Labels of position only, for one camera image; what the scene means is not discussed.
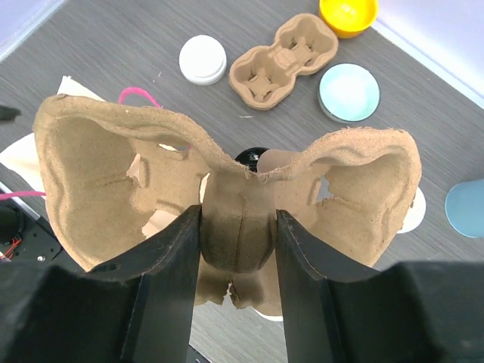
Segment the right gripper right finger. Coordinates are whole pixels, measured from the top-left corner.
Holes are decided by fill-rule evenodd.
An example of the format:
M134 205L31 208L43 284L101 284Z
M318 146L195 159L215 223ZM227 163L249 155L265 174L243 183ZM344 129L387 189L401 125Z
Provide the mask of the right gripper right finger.
M481 362L483 265L377 271L278 211L275 247L291 362Z

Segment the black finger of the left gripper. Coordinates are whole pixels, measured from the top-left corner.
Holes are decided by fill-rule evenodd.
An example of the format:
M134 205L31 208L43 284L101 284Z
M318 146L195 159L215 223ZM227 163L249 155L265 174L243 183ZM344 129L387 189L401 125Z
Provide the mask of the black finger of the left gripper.
M15 107L0 106L0 120L2 122L14 121L21 115L21 111Z

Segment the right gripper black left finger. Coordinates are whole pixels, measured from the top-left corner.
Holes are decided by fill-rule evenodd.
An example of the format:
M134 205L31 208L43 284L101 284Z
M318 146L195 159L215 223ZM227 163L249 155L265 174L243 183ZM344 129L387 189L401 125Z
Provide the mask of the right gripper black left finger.
M1 265L3 362L200 362L190 343L201 208L88 273Z

